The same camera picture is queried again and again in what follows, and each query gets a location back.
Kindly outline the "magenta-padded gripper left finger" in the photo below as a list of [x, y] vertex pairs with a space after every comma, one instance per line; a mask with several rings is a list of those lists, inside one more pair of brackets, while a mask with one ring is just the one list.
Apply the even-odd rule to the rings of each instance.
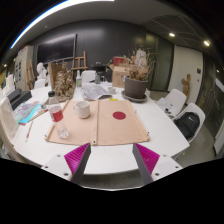
[[90, 154], [91, 145], [86, 143], [65, 155], [57, 154], [43, 165], [42, 169], [75, 184], [80, 184]]

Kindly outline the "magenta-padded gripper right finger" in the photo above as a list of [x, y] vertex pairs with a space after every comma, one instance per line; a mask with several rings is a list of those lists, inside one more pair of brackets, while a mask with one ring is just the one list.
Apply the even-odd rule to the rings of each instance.
[[133, 144], [132, 153], [137, 162], [144, 185], [182, 169], [170, 156], [164, 154], [159, 155], [138, 143]]

